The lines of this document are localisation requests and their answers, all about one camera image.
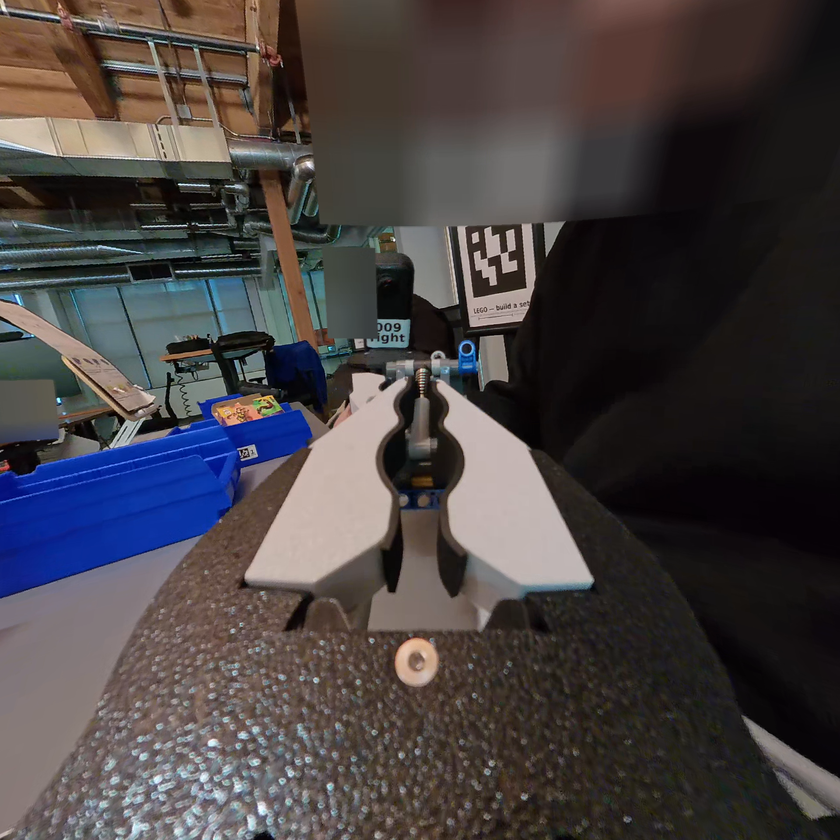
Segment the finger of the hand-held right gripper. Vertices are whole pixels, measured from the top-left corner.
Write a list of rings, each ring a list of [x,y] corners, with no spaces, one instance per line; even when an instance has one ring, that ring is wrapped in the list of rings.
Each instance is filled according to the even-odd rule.
[[[392,381],[378,373],[352,373],[350,390],[350,410],[359,411],[374,400]]]

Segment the black white fiducial marker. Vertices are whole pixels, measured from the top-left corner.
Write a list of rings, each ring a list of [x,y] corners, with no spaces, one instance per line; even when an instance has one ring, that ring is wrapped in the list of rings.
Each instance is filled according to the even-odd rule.
[[[465,337],[517,331],[547,255],[544,225],[448,227],[445,232]]]

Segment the colourful packet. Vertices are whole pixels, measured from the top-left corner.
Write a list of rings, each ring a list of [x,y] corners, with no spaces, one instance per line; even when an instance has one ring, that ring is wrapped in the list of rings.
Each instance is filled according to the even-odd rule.
[[[253,423],[285,411],[273,395],[240,395],[216,402],[211,407],[212,416],[226,427]]]

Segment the wooden post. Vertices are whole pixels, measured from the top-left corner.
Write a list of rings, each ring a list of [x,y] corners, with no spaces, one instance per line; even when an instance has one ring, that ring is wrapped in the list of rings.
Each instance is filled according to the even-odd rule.
[[[295,334],[299,341],[307,341],[313,349],[317,350],[319,348],[319,336],[312,325],[280,174],[278,171],[259,170],[259,180],[266,199],[272,235],[276,244]]]

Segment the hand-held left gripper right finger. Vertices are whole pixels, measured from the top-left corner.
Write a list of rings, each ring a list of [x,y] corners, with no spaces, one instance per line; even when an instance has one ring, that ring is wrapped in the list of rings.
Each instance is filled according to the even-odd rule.
[[[442,381],[434,436],[438,573],[475,609],[479,629],[503,602],[593,587],[529,446]]]

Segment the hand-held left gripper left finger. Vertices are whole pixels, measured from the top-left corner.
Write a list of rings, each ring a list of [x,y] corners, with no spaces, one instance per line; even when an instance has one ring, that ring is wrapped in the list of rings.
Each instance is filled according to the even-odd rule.
[[[318,438],[245,573],[248,587],[335,602],[368,630],[372,600],[403,561],[401,514],[384,453],[403,430],[404,381]]]

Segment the wooden standing desk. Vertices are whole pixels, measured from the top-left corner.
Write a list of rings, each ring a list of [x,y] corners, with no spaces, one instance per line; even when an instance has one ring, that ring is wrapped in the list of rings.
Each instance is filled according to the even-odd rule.
[[[190,375],[194,380],[197,373],[205,370],[211,363],[212,338],[209,335],[189,335],[183,339],[169,343],[165,353],[160,357],[163,364],[171,367],[165,374],[164,410],[173,422],[189,418],[191,413],[186,385],[182,381],[183,375]],[[176,389],[180,395],[183,413],[178,414],[172,405],[172,390]]]

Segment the blue bin with white label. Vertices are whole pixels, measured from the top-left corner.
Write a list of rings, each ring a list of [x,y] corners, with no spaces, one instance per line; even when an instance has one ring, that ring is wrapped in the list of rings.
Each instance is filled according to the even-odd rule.
[[[286,410],[281,415],[231,427],[221,425],[212,416],[212,405],[237,396],[241,395],[226,395],[199,402],[197,406],[206,424],[222,428],[243,464],[252,466],[289,456],[308,445],[312,438],[308,420],[301,409],[288,403],[278,402]]]

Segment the silver ventilation duct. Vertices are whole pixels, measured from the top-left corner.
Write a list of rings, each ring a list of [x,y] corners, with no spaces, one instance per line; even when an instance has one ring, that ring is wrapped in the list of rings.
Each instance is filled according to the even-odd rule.
[[[305,208],[311,204],[310,196],[317,195],[311,144],[228,140],[227,149],[232,165],[239,170],[288,174],[287,214],[290,225],[297,224],[303,214],[311,215],[310,212],[305,211]]]

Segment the rectangular metal duct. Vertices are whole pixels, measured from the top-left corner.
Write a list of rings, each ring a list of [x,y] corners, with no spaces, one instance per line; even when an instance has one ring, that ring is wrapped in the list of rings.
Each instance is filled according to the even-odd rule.
[[[220,129],[20,118],[1,120],[1,174],[226,180],[234,166]]]

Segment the blue grey lego model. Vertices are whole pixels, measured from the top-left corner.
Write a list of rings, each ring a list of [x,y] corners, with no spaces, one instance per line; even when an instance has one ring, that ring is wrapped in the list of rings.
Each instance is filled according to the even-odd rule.
[[[390,382],[410,379],[416,387],[411,422],[406,426],[406,462],[395,477],[400,509],[433,510],[438,508],[443,487],[434,475],[433,460],[438,449],[438,420],[434,414],[433,396],[438,383],[462,382],[479,371],[476,345],[463,340],[454,359],[441,350],[427,360],[401,359],[385,364],[385,377]]]

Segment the brown cardboard sheet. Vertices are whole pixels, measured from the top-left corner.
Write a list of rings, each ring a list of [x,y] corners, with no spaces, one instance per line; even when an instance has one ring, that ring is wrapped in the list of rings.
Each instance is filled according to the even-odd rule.
[[[159,411],[153,395],[132,383],[99,352],[51,322],[10,301],[1,302],[1,319],[58,352],[63,364],[122,418],[140,421]]]

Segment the person's black clothed body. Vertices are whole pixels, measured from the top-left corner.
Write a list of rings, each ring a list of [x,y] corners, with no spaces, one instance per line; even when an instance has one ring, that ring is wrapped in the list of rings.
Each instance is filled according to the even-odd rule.
[[[675,580],[745,716],[838,776],[838,193],[564,223],[478,406]]]

